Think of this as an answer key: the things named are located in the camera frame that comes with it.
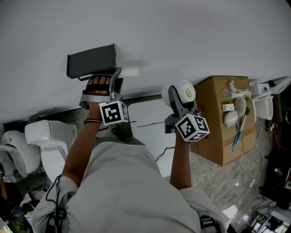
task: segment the shirt sleeve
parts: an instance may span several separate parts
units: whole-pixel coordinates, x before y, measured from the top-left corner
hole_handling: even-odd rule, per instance
[[[189,187],[180,190],[183,198],[197,211],[199,217],[206,215],[219,223],[221,232],[226,232],[230,219],[199,188]]]
[[[70,198],[77,192],[78,187],[76,184],[68,177],[61,177],[59,179],[58,187],[60,188],[60,194],[58,199],[58,206],[60,208],[64,208]],[[51,191],[48,191],[48,200],[57,200],[57,192],[58,192],[57,184],[53,186]],[[45,199],[47,193],[43,196],[41,201],[36,206],[33,215],[31,217],[32,228],[35,233],[45,232],[47,222],[50,218],[50,214],[55,212],[55,203],[53,201],[47,201]]]

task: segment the white cube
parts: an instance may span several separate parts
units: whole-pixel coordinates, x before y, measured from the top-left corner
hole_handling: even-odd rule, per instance
[[[206,119],[186,114],[175,124],[185,142],[197,142],[210,133]]]
[[[103,124],[105,126],[112,126],[118,123],[128,122],[127,107],[121,101],[111,103],[100,103],[100,110]]]

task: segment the cardboard box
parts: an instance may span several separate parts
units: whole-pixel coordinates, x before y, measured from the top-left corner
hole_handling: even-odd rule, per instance
[[[252,102],[246,99],[250,114],[246,117],[243,133],[232,152],[232,144],[236,137],[236,126],[226,127],[223,118],[223,104],[234,103],[224,97],[224,90],[229,90],[228,83],[234,80],[237,89],[250,89],[247,77],[214,76],[194,86],[198,111],[206,118],[210,134],[198,142],[191,143],[191,151],[218,165],[224,166],[256,147],[256,127]]]

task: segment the forearm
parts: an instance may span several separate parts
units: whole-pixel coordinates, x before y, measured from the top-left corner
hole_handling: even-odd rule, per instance
[[[172,164],[170,184],[176,189],[191,187],[189,143],[176,133],[176,146]]]
[[[4,180],[3,177],[0,178],[0,187],[1,187],[1,194],[2,197],[7,200],[7,192],[6,192],[6,188],[5,188],[5,184],[4,184]]]
[[[62,176],[72,179],[78,187],[87,168],[100,124],[87,123],[82,127],[66,159]]]

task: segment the black wristband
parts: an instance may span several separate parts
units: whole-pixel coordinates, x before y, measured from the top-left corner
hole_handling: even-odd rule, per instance
[[[90,123],[90,122],[93,122],[93,123],[102,123],[103,121],[96,120],[96,119],[86,119],[86,120],[84,120],[84,124]]]

